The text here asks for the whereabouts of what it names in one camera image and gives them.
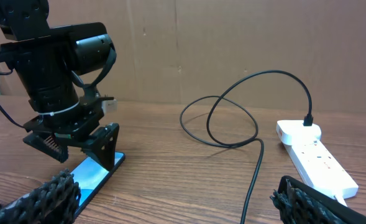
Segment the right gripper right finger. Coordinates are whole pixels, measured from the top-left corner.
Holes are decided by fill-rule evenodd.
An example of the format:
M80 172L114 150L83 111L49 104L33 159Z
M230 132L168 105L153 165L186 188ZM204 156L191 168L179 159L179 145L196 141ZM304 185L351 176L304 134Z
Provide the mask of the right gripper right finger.
M366 216L294 179L281 178L270 197L284 224L366 224Z

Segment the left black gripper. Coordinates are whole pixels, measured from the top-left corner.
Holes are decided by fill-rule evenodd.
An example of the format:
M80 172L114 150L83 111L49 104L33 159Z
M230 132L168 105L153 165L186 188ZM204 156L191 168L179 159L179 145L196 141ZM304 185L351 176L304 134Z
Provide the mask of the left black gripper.
M98 93L95 96L82 96L70 108L39 114L24 124L30 134L23 142L64 163L68 159L68 147L60 144L56 137L85 140L99 126L104 116L103 102L106 100L107 96ZM83 143L81 150L101 167L111 171L118 133L117 123L100 127Z

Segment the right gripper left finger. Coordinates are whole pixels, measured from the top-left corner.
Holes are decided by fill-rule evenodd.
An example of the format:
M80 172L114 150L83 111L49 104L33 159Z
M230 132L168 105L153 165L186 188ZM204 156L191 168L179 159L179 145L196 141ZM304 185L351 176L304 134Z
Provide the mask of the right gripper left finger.
M65 169L30 193L0 204L0 224L73 223L80 198L79 183Z

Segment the smartphone with teal screen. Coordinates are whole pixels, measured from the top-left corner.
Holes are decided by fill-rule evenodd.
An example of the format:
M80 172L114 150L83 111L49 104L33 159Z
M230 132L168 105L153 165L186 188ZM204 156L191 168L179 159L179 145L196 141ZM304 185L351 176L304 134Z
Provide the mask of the smartphone with teal screen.
M124 162L125 158L124 153L116 152L114 156L114 166L110 171L107 171L90 157L87 157L72 170L71 174L73 174L73 179L79 184L81 192L74 218L77 218L85 209L104 184L111 178L113 173L115 173L118 167Z

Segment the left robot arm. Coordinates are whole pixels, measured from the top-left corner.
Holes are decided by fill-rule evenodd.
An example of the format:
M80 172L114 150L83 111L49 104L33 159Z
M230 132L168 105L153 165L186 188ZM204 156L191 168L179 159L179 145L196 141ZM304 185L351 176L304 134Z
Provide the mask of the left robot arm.
M106 170L114 167L117 124L104 116L97 85L117 57L100 22L50 27L49 5L41 0L0 0L0 63L16 72L37 113L24 124L24 142L64 162L70 146Z

